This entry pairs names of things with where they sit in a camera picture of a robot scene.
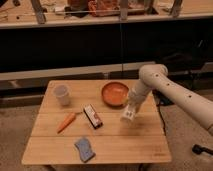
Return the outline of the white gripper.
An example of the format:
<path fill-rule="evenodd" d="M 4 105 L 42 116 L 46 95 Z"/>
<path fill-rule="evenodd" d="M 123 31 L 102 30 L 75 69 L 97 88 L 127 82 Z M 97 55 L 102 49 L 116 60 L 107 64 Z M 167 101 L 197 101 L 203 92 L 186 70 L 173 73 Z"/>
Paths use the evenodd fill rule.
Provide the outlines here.
<path fill-rule="evenodd" d="M 136 113 L 140 105 L 144 102 L 145 98 L 145 95 L 137 93 L 134 89 L 131 89 L 128 93 L 128 111 L 131 113 Z"/>

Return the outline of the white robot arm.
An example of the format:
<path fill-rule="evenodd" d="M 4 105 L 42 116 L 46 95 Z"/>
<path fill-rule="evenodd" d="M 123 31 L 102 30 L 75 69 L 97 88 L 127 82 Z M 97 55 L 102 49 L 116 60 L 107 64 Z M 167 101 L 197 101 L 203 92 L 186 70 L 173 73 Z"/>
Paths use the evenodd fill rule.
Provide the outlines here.
<path fill-rule="evenodd" d="M 139 80 L 128 93 L 128 103 L 123 117 L 132 121 L 137 108 L 153 89 L 161 92 L 178 105 L 213 136 L 213 101 L 210 101 L 171 81 L 163 64 L 144 65 L 139 70 Z"/>

